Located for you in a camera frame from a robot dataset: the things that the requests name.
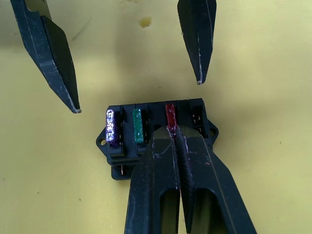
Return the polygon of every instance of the red fuse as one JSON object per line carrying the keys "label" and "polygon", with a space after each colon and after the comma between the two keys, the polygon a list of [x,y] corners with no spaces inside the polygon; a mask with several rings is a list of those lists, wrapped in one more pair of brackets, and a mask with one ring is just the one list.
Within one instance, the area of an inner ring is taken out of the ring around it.
{"label": "red fuse", "polygon": [[173,104],[166,104],[166,115],[168,122],[168,129],[172,136],[176,135],[177,123],[176,123],[176,111]]}

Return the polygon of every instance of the mounting hole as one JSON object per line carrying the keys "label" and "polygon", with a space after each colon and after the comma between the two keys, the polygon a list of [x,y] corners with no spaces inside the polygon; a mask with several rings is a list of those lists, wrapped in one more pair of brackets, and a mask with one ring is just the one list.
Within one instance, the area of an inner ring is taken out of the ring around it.
{"label": "mounting hole", "polygon": [[154,131],[156,131],[157,129],[161,128],[161,125],[160,124],[155,124],[154,125]]}
{"label": "mounting hole", "polygon": [[99,142],[100,145],[105,145],[106,144],[106,140],[104,138],[100,138],[98,140],[98,142]]}
{"label": "mounting hole", "polygon": [[216,131],[215,128],[211,128],[211,129],[210,129],[210,135],[211,135],[212,137],[214,137],[214,136],[216,135],[216,133],[217,133],[217,131]]}

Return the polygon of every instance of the yellow surface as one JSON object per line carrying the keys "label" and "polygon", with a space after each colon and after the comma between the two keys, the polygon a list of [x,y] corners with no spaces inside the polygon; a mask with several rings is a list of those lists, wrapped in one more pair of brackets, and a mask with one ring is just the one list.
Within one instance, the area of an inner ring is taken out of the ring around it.
{"label": "yellow surface", "polygon": [[[219,0],[197,86],[176,0],[50,0],[82,114],[49,89],[0,1],[0,233],[122,234],[129,181],[95,145],[110,104],[203,98],[260,234],[312,233],[312,3]],[[152,17],[150,26],[139,22]],[[180,232],[185,233],[183,217]]]}

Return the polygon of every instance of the purple fuse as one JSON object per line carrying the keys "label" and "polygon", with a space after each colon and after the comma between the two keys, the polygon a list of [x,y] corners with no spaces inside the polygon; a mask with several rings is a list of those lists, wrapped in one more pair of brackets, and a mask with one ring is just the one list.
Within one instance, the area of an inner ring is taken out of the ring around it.
{"label": "purple fuse", "polygon": [[116,141],[115,112],[108,109],[106,111],[106,142],[115,143]]}

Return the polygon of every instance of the green fuse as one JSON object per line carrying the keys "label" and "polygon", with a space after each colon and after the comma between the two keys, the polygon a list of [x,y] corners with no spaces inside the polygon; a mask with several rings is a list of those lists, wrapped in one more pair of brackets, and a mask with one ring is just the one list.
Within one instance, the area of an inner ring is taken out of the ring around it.
{"label": "green fuse", "polygon": [[135,143],[144,143],[142,115],[140,109],[134,109],[132,112],[133,124],[135,129]]}

